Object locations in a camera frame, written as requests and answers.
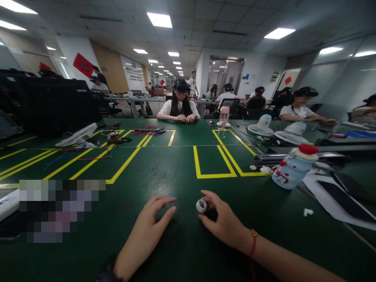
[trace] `small desk fan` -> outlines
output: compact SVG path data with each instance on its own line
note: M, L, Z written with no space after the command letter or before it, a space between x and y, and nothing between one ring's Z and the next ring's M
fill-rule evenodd
M268 114L263 115L260 117L259 121L255 125L250 125L247 127L249 132L252 132L257 135L261 136L272 136L274 131L269 128L271 122L271 116Z
M308 143L306 138L302 137L303 132L306 130L306 123L302 121L296 121L293 124L285 128L284 131L277 131L274 136L294 145L301 145Z

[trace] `red lid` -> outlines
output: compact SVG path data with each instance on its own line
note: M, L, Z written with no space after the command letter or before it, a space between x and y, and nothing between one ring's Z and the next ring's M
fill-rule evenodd
M299 151L301 151L302 153L306 155L314 155L318 153L318 148L310 144L301 144L299 146Z

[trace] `pixelated area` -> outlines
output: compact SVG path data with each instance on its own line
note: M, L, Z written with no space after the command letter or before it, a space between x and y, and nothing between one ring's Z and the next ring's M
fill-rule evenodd
M20 180L20 234L28 243L63 242L105 189L105 180Z

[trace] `ceiling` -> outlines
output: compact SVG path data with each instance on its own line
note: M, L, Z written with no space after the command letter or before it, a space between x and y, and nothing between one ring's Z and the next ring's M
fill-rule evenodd
M0 7L0 20L28 29L15 31L18 34L57 49L58 34L89 37L137 62L157 60L157 65L175 76L172 62L180 61L185 76L189 76L204 47L290 56L376 30L374 0L16 1L39 14ZM173 28L154 27L146 12L170 15ZM80 15L122 22L88 20ZM280 40L264 38L278 27L296 31ZM148 54L133 49L144 49ZM179 52L180 57L170 57L167 52Z

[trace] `snowman bottle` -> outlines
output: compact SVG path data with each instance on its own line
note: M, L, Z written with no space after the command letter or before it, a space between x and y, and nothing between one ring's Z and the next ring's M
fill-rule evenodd
M293 148L278 166L272 168L271 178L282 188L294 189L318 160L317 152L318 148L310 144Z

